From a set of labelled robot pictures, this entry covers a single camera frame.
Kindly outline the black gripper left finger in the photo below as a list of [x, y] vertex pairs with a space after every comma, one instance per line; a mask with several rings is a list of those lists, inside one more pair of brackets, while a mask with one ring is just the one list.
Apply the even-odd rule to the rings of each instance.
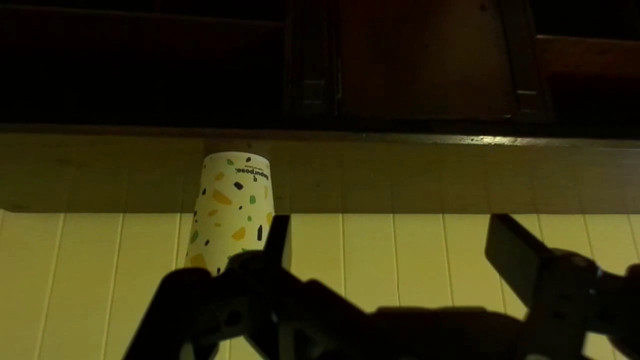
[[290, 216], [289, 215], [278, 215], [272, 219], [265, 255], [272, 265], [290, 269], [293, 255], [290, 255]]

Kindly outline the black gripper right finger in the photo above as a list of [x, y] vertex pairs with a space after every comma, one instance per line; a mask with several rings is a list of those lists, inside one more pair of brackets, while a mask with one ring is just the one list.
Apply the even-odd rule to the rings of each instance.
[[594, 262], [551, 248], [511, 215], [493, 215], [484, 257], [531, 312], [588, 315]]

